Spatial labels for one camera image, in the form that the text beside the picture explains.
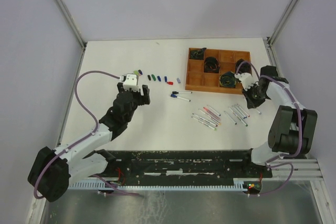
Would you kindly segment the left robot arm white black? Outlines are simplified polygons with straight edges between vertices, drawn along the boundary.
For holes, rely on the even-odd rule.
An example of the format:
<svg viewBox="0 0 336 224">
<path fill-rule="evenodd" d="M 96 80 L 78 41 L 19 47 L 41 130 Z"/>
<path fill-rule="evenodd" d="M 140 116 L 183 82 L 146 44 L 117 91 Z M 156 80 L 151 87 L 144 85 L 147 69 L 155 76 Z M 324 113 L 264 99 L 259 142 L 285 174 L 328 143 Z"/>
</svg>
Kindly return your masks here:
<svg viewBox="0 0 336 224">
<path fill-rule="evenodd" d="M 28 175 L 36 199 L 49 202 L 59 199 L 69 186 L 96 174 L 112 176 L 116 171 L 115 157 L 101 146 L 113 141 L 128 127 L 135 110 L 150 104 L 147 85 L 135 90 L 118 83 L 119 93 L 106 114 L 95 121 L 91 132 L 68 144 L 51 149 L 43 147 Z"/>
</svg>

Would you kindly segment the pink highlighter pen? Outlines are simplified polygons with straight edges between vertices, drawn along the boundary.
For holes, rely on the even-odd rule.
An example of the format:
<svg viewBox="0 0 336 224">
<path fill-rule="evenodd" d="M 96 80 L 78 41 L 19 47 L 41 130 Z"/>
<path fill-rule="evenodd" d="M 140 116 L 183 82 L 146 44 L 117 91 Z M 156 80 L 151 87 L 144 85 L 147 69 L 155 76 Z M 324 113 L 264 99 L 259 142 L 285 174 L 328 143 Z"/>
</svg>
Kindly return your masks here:
<svg viewBox="0 0 336 224">
<path fill-rule="evenodd" d="M 203 109 L 205 110 L 206 113 L 208 113 L 211 117 L 215 118 L 216 120 L 221 120 L 216 114 L 214 114 L 211 110 L 209 110 L 206 107 L 203 107 Z"/>
</svg>

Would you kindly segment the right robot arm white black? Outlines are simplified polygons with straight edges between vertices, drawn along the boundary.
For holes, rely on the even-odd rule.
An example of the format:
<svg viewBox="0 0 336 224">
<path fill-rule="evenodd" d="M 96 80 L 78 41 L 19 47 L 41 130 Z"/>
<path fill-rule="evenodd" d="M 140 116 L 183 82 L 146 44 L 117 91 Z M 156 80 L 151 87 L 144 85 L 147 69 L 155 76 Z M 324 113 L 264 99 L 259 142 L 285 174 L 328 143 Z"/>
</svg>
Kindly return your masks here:
<svg viewBox="0 0 336 224">
<path fill-rule="evenodd" d="M 306 109 L 290 90 L 289 82 L 281 77 L 275 66 L 264 66 L 254 80 L 249 67 L 238 66 L 235 78 L 242 84 L 247 108 L 256 109 L 266 100 L 277 107 L 266 143 L 251 151 L 251 159 L 242 162 L 241 172 L 254 177 L 260 165 L 280 158 L 294 158 L 310 152 L 316 123 L 315 110 Z"/>
</svg>

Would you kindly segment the black capped thin marker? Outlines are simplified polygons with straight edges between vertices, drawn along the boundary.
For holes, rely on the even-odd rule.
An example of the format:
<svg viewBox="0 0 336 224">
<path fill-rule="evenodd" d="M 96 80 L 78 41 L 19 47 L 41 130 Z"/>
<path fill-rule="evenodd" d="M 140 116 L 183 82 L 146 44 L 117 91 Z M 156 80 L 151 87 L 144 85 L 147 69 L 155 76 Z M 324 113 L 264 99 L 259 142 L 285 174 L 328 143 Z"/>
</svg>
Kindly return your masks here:
<svg viewBox="0 0 336 224">
<path fill-rule="evenodd" d="M 224 112 L 224 113 L 226 114 L 226 116 L 232 121 L 233 124 L 237 125 L 237 122 L 233 119 L 232 116 L 230 116 L 230 114 L 229 114 L 228 112 L 226 112 L 226 111 L 223 111 L 223 112 Z"/>
</svg>

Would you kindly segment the magenta capped marker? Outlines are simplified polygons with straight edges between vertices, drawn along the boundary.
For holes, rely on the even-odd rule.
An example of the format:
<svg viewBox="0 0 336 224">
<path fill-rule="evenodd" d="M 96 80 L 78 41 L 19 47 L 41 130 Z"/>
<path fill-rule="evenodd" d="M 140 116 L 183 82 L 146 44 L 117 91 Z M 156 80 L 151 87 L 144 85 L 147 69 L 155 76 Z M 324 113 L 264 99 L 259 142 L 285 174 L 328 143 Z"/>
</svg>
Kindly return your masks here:
<svg viewBox="0 0 336 224">
<path fill-rule="evenodd" d="M 214 123 L 212 121 L 209 121 L 209 120 L 207 120 L 207 119 L 205 119 L 205 118 L 203 118 L 201 116 L 198 116 L 196 114 L 193 114 L 192 117 L 193 118 L 197 118 L 198 120 L 202 120 L 202 121 L 204 121 L 205 123 L 207 123 L 207 124 L 209 124 L 211 126 L 218 127 L 218 124 L 216 124 L 216 123 Z"/>
</svg>

